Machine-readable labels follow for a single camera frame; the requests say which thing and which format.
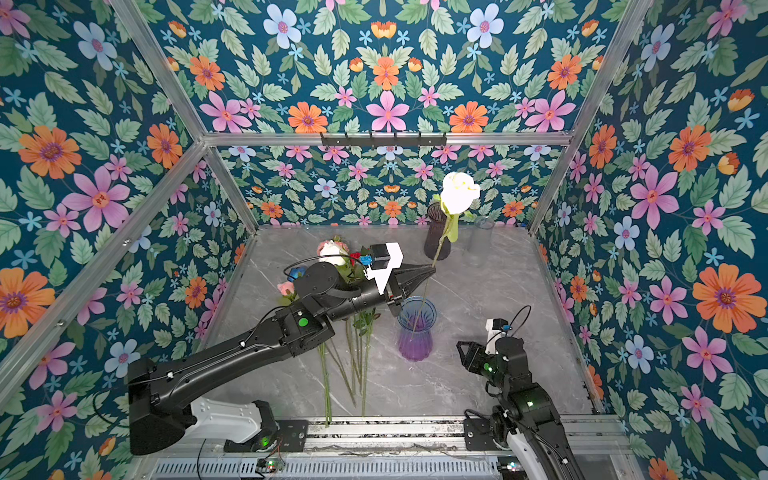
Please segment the artificial flower bunch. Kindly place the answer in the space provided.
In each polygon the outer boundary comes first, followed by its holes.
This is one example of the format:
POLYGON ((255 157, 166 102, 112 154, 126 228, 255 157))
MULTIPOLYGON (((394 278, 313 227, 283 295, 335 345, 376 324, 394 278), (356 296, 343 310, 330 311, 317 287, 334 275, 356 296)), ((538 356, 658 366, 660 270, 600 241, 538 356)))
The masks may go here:
MULTIPOLYGON (((300 295, 296 290, 296 282, 308 276, 311 267, 328 265, 334 268, 339 281, 336 290, 353 291, 362 289, 366 280, 366 265, 362 258, 369 254, 368 248, 356 251, 340 237, 334 236, 319 243, 316 254, 309 260, 298 260, 284 269, 286 280, 277 285, 281 295, 281 303, 288 305, 298 300, 300 295)), ((379 318, 374 307, 359 313, 343 315, 344 334, 349 357, 345 359, 333 341, 318 347, 320 356, 322 385, 324 389, 324 422, 333 420, 333 398, 331 371, 336 370, 347 390, 352 406, 366 412, 367 375, 370 342, 373 324, 379 318)))

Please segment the cream white rose stem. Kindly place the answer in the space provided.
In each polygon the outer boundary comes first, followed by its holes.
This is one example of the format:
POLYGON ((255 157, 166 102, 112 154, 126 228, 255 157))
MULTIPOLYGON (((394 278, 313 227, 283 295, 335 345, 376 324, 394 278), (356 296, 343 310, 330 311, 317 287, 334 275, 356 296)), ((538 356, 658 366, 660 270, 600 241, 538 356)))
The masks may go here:
MULTIPOLYGON (((480 197, 480 187, 473 177, 463 172, 447 174, 442 181, 439 202, 448 221, 442 239, 452 243, 458 239, 460 217, 470 208, 471 204, 480 197)), ((437 259, 430 259, 431 266, 437 266, 437 259)))

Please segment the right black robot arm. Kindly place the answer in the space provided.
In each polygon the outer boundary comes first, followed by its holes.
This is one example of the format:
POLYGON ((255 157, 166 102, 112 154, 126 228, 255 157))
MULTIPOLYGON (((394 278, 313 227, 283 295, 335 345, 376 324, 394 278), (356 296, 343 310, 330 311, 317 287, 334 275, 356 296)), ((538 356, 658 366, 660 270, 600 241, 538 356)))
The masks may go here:
POLYGON ((457 343, 462 366, 483 377, 486 393, 496 400, 489 414, 465 411, 465 448, 501 453, 497 469, 504 479, 582 479, 561 416, 533 380, 524 341, 493 335, 488 347, 490 352, 477 342, 457 343))

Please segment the purple blue glass vase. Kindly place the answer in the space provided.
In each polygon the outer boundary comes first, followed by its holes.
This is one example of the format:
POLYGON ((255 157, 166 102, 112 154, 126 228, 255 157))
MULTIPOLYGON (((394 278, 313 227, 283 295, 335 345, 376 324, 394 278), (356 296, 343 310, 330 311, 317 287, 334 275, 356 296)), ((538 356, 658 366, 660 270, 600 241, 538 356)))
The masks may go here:
POLYGON ((437 310, 424 297, 409 298, 397 317, 400 334, 398 350, 403 358, 420 362, 429 357, 433 349, 432 328, 437 321, 437 310))

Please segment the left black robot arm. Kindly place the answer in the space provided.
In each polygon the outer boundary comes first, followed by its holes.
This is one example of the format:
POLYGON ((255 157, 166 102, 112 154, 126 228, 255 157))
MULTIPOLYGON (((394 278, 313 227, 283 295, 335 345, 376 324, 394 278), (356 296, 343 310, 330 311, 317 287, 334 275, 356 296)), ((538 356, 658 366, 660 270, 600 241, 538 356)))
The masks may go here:
POLYGON ((295 281, 297 299, 269 310, 252 329, 180 360, 134 363, 127 376, 131 453, 147 456, 192 438, 223 440, 229 451, 271 448, 280 428, 267 402, 213 401, 207 393, 321 346, 337 320, 378 306, 399 314, 435 271, 406 264, 384 270, 382 282, 348 284, 334 265, 315 263, 295 281))

